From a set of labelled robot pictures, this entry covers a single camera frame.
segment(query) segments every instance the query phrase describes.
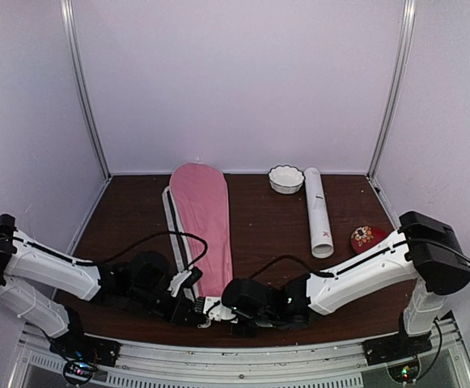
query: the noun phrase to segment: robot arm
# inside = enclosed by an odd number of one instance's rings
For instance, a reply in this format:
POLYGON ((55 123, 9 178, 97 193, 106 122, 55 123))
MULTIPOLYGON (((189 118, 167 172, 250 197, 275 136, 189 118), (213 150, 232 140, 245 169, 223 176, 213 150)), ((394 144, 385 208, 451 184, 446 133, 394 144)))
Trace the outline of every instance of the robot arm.
POLYGON ((15 219, 0 216, 0 302, 49 338, 52 351, 71 359, 95 354, 100 364, 114 365, 119 344, 84 334, 78 314, 49 300, 25 279, 64 290, 93 304, 116 306, 135 314, 157 314, 181 326, 197 326, 205 317, 182 293, 200 277, 198 268, 170 280, 166 258, 143 252, 128 264, 103 265, 75 259, 44 246, 15 228, 15 219))
MULTIPOLYGON (((234 314, 241 335, 257 327, 300 329, 312 311, 327 315, 369 293, 404 280, 417 279, 413 297, 400 317, 400 332, 408 338, 426 336, 447 295, 470 281, 470 269, 457 255, 427 241, 461 251, 452 228, 420 213, 400 218, 402 227, 379 245, 335 267, 300 276, 281 289, 253 279, 234 279, 222 294, 216 315, 234 314)), ((213 318, 215 309, 209 312, 213 318)))

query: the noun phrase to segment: white wall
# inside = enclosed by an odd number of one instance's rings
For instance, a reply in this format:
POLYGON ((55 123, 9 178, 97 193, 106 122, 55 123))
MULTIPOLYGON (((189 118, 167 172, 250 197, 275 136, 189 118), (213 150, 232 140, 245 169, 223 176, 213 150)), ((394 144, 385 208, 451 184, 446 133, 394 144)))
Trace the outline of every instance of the white wall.
MULTIPOLYGON (((0 1, 0 213, 65 251, 101 185, 60 2, 0 1)), ((0 306, 0 386, 22 325, 0 306)))
MULTIPOLYGON (((450 223, 470 255, 470 2, 417 2, 378 179, 398 214, 416 209, 450 223)), ((470 285, 451 307, 470 352, 470 285)))
POLYGON ((278 163, 365 172, 402 1, 75 2, 83 68, 115 173, 278 163))

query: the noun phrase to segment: white paper tube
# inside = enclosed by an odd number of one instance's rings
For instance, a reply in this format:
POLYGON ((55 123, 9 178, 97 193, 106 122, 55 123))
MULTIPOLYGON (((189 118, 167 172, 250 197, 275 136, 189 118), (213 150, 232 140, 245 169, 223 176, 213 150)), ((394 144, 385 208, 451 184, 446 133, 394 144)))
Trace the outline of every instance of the white paper tube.
POLYGON ((321 174, 314 167, 307 168, 304 174, 312 255, 324 259, 333 253, 333 241, 321 174))

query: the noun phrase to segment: pink towel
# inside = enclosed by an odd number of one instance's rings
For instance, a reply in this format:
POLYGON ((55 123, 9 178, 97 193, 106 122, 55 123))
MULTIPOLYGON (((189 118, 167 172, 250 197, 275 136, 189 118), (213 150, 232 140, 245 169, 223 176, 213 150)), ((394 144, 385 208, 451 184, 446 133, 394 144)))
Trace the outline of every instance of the pink towel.
MULTIPOLYGON (((204 164, 187 163, 170 178, 170 191, 184 231, 202 237, 208 253, 197 267, 203 272, 198 282, 203 297, 220 297, 233 279, 229 234, 227 184, 222 172, 204 164)), ((188 239, 192 258, 202 252, 202 244, 188 239)))

